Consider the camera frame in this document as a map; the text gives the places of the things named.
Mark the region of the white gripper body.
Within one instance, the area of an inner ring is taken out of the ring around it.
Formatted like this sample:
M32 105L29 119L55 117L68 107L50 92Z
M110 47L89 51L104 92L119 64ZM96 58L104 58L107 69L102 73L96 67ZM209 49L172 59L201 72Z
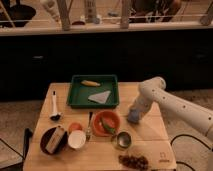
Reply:
M129 120L139 121L142 119L151 109L152 103L152 100L138 95L129 109Z

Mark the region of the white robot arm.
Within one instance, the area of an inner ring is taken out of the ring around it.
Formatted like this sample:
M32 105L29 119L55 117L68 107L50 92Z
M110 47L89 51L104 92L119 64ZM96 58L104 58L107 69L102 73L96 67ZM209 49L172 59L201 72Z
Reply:
M156 102L213 141L213 110L174 96L166 92L165 88L166 82L162 77L140 82L139 95L129 109L127 120L137 124L149 112L152 103Z

